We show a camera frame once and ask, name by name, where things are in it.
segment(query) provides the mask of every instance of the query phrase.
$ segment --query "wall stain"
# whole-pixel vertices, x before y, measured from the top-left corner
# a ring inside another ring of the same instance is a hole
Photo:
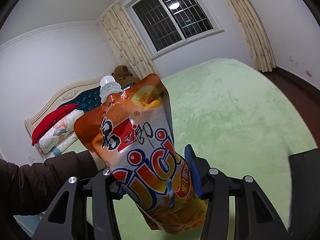
[[[308,77],[312,77],[312,74],[310,71],[306,70],[306,74],[308,75]]]

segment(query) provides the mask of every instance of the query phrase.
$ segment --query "person's arm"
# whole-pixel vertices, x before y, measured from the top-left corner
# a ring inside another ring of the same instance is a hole
[[[70,152],[20,168],[0,160],[0,197],[13,215],[37,215],[48,208],[68,178],[91,178],[103,169],[103,161],[94,158],[89,151]]]

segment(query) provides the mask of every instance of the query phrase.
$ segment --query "floral curtain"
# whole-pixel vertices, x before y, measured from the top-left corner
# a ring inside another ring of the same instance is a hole
[[[140,79],[150,73],[159,75],[127,18],[124,8],[119,3],[114,3],[98,21],[120,65],[126,65],[130,72]]]
[[[230,0],[230,2],[236,11],[238,22],[241,22],[244,28],[254,68],[262,72],[272,71],[276,67],[272,49],[252,5],[248,0]]]

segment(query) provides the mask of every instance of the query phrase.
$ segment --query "brown stuffed toy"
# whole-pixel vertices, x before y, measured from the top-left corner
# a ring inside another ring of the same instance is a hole
[[[120,84],[121,87],[125,87],[130,83],[138,83],[139,78],[134,77],[129,69],[125,65],[120,65],[115,68],[115,71],[112,73],[112,76],[115,78],[115,81]]]

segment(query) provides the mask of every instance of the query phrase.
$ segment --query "baseboard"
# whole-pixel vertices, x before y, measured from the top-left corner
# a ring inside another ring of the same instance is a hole
[[[316,88],[314,85],[312,85],[311,83],[309,83],[308,81],[300,78],[299,76],[277,66],[275,68],[275,70],[277,71],[277,73],[279,73],[280,75],[283,75],[287,78],[290,78],[292,81],[296,82],[297,84],[299,84],[300,86],[304,87],[306,90],[308,90],[311,94],[313,94],[316,98],[318,98],[320,100],[320,90],[318,88]]]

